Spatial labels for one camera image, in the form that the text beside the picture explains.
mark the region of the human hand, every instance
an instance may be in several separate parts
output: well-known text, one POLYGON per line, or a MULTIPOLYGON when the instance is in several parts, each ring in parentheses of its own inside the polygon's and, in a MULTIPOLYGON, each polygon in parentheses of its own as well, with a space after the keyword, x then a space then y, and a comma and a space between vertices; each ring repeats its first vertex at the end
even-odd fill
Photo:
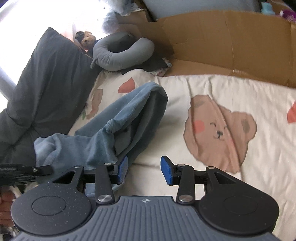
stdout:
POLYGON ((5 227, 13 226, 10 214, 13 199, 15 199, 15 196, 11 191, 3 193, 0 197, 0 225, 5 227))

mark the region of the gray pillow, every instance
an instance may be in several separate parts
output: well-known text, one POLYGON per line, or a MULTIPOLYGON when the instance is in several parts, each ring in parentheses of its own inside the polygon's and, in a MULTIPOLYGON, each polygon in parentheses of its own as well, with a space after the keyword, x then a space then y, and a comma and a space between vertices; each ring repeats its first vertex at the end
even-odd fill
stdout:
POLYGON ((36 138, 69 132, 102 70, 91 62, 72 41, 46 30, 0 113, 0 163, 34 166, 36 138))
POLYGON ((97 64, 105 70, 118 71, 142 64, 152 56, 154 43, 146 38, 140 38, 129 49, 122 52, 113 53, 109 50, 110 46, 114 45, 113 43, 120 42, 126 36, 131 35, 126 32, 118 32, 99 40, 93 48, 94 60, 91 63, 91 68, 97 64))

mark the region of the cardboard flap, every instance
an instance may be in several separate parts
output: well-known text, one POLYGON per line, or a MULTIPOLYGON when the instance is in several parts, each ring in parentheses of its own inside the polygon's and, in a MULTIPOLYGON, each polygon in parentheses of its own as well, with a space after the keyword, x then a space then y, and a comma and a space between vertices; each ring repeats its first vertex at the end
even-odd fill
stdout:
POLYGON ((273 83, 291 75, 290 24, 282 18, 250 12, 224 12, 230 32, 234 69, 273 83))
POLYGON ((272 5, 272 10, 275 12, 276 15, 279 15, 280 11, 289 8, 282 0, 267 0, 272 5))
POLYGON ((253 12, 208 11, 158 20, 176 58, 296 87, 296 25, 253 12))
POLYGON ((118 31, 129 32, 137 39, 141 37, 150 39, 155 44, 155 51, 162 57, 169 57, 174 54, 170 41, 161 26, 156 22, 139 23, 137 25, 120 24, 118 31))
POLYGON ((191 74, 222 74, 222 75, 232 75, 233 71, 231 69, 226 69, 218 66, 213 66, 209 64, 202 64, 192 61, 185 61, 170 58, 170 63, 173 66, 165 73, 165 76, 173 75, 191 75, 191 74))
POLYGON ((120 14, 116 13, 116 18, 119 24, 138 24, 151 22, 146 10, 131 12, 131 14, 128 16, 121 16, 120 14))
POLYGON ((222 11, 180 14, 158 22, 177 59, 233 69, 231 39, 222 11))

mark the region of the blanket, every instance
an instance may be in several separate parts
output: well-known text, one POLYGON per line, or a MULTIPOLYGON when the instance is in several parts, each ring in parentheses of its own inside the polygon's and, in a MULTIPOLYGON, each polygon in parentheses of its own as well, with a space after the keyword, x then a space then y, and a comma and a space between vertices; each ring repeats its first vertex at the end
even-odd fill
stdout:
MULTIPOLYGON (((115 195, 175 197, 178 186, 167 185, 160 169, 162 155, 195 170, 214 165, 271 195, 280 208, 273 234, 294 241, 296 90, 222 75, 155 77, 141 69, 124 75, 102 71, 85 114, 69 134, 124 93, 152 81, 168 95, 165 114, 115 195)), ((204 196, 203 185, 195 186, 195 196, 204 196)))
MULTIPOLYGON (((161 86, 144 84, 112 103, 74 136, 38 138, 36 164, 51 164, 57 173, 75 165, 95 169, 99 163, 116 163, 127 156, 130 166, 153 138, 167 101, 161 86)), ((86 194, 93 192, 94 185, 86 190, 86 194)))

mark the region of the blue blanket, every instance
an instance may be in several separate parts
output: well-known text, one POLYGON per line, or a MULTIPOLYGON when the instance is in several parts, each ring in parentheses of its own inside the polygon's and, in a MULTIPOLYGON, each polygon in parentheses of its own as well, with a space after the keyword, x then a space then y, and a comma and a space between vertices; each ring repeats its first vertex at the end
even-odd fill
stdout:
MULTIPOLYGON (((153 138, 167 101, 161 86, 146 83, 112 103, 74 136, 38 138, 36 164, 51 164, 55 173, 75 165, 88 170, 99 163, 116 163, 126 155, 130 166, 153 138)), ((94 185, 86 190, 86 194, 93 192, 94 185)))

